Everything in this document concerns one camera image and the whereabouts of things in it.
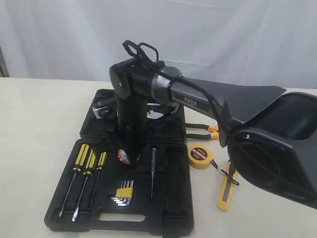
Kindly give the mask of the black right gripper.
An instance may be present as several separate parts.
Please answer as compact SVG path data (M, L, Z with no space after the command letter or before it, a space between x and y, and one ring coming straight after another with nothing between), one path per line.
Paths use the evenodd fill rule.
M134 130L130 127L119 128L110 132L98 143L98 152L113 152L123 149L129 159L139 159L146 144L146 133L143 130Z

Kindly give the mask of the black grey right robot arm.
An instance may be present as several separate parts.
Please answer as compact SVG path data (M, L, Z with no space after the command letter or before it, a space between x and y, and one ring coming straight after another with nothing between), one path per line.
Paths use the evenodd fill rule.
M146 142L147 103L181 104L217 121L219 143L252 185L317 206L317 98L278 86L241 86L186 78L162 61L114 64L119 159L137 162Z

